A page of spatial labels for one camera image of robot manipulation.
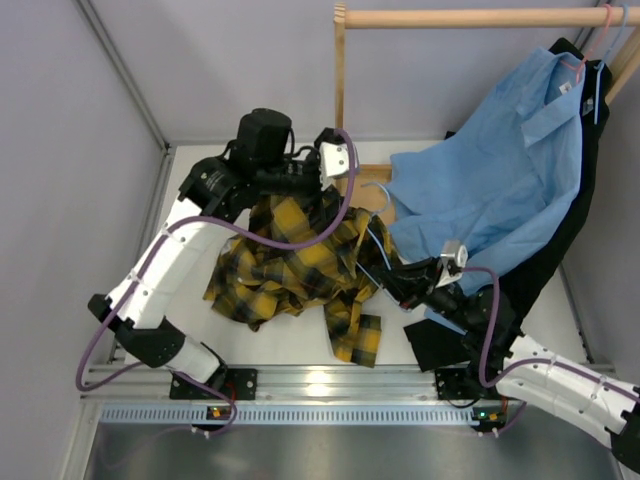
gray wall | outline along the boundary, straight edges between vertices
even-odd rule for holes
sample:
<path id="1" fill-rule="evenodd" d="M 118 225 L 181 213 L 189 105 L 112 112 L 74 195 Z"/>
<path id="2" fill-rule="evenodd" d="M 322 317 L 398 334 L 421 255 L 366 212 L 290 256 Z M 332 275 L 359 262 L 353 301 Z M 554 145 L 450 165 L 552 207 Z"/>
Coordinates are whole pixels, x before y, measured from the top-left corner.
<path id="1" fill-rule="evenodd" d="M 596 358 L 640 384 L 640 73 L 611 105 L 597 186 L 584 230 L 565 267 Z"/>
<path id="2" fill-rule="evenodd" d="M 334 123 L 334 0 L 94 0 L 171 141 L 228 140 L 256 106 L 298 138 Z M 591 6 L 594 0 L 349 0 L 353 9 Z M 347 32 L 345 126 L 441 138 L 539 45 L 575 29 Z"/>
<path id="3" fill-rule="evenodd" d="M 78 408 L 86 302 L 132 264 L 160 151 L 70 0 L 3 2 L 0 64 L 0 478 L 41 480 Z"/>

light blue shirt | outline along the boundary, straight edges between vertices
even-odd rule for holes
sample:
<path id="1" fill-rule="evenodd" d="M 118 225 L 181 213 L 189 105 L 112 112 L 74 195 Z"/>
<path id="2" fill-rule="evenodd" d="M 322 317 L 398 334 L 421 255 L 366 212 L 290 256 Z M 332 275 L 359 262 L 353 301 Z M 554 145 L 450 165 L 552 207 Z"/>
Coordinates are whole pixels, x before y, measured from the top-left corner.
<path id="1" fill-rule="evenodd" d="M 571 54 L 535 50 L 508 74 L 453 137 L 391 156 L 397 221 L 390 231 L 410 262 L 440 255 L 459 239 L 469 266 L 498 275 L 546 245 L 580 186 L 584 74 Z M 473 75 L 469 76 L 470 88 Z M 460 281 L 469 294 L 490 282 Z"/>

plaid shirt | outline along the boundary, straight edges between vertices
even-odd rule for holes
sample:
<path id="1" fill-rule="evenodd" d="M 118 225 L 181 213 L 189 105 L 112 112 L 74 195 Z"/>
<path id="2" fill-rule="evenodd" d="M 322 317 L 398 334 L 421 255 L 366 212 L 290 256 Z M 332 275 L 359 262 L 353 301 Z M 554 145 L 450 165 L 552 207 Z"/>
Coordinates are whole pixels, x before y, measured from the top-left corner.
<path id="1" fill-rule="evenodd" d="M 337 208 L 333 189 L 323 195 L 325 208 Z M 311 240 L 329 220 L 314 224 L 292 197 L 265 197 L 251 211 L 249 230 L 280 242 Z M 325 241 L 285 251 L 235 236 L 223 248 L 204 298 L 212 308 L 257 331 L 279 313 L 299 315 L 306 308 L 324 305 L 334 355 L 345 362 L 375 365 L 382 333 L 380 317 L 362 313 L 362 304 L 377 287 L 356 267 L 382 264 L 380 251 L 367 226 L 384 246 L 393 263 L 398 257 L 391 236 L 379 217 L 350 208 Z"/>

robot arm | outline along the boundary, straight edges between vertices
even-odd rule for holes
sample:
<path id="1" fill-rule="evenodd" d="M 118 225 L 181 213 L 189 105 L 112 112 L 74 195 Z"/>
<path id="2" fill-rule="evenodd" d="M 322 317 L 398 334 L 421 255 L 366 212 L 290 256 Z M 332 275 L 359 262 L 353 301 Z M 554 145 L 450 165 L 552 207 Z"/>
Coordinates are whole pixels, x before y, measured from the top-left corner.
<path id="1" fill-rule="evenodd" d="M 309 152 L 304 161 L 296 160 L 293 151 L 284 153 L 290 132 L 291 120 L 281 113 L 257 109 L 245 115 L 237 139 L 222 155 L 193 166 L 166 222 L 129 275 L 109 294 L 92 297 L 89 309 L 101 322 L 121 304 L 109 328 L 127 352 L 149 367 L 168 367 L 216 390 L 224 383 L 224 361 L 173 326 L 165 312 L 217 234 L 210 224 L 192 219 L 233 223 L 261 196 L 273 194 L 293 195 L 312 207 L 321 181 L 346 173 L 347 149 L 333 130 L 325 129 L 314 148 L 300 150 Z M 160 247 L 162 255 L 154 259 Z"/>
<path id="2" fill-rule="evenodd" d="M 597 374 L 525 335 L 522 318 L 503 294 L 492 321 L 493 286 L 465 296 L 455 283 L 466 258 L 464 246 L 452 241 L 440 258 L 393 270 L 374 267 L 370 273 L 401 307 L 426 304 L 466 331 L 460 336 L 471 359 L 462 380 L 466 390 L 478 397 L 493 390 L 545 410 L 584 430 L 640 473 L 640 388 Z"/>

wooden rod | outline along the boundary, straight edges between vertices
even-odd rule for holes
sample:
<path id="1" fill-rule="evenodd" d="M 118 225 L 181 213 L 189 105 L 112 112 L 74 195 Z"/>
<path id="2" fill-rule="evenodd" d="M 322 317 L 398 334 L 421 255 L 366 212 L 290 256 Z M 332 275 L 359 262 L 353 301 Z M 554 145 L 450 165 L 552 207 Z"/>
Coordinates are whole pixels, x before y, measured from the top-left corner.
<path id="1" fill-rule="evenodd" d="M 610 65 L 613 78 L 620 75 L 629 59 L 633 56 L 633 53 L 640 48 L 640 28 L 636 27 L 629 36 L 624 45 L 618 51 L 616 58 L 613 59 Z"/>
<path id="2" fill-rule="evenodd" d="M 622 25 L 622 7 L 614 7 L 611 25 Z M 599 27 L 604 8 L 509 8 L 483 10 L 347 10 L 347 29 Z M 628 26 L 640 26 L 640 7 L 629 8 Z"/>
<path id="3" fill-rule="evenodd" d="M 344 126 L 344 42 L 345 42 L 344 3 L 338 3 L 334 9 L 333 24 L 336 41 L 336 127 Z"/>
<path id="4" fill-rule="evenodd" d="M 625 65 L 622 67 L 622 70 L 618 72 L 611 72 L 613 74 L 613 85 L 611 86 L 611 90 L 607 93 L 605 97 L 605 102 L 607 104 L 611 104 L 613 99 L 616 98 L 622 87 L 629 81 L 631 75 L 640 67 L 640 46 L 637 46 L 635 51 L 631 54 Z"/>

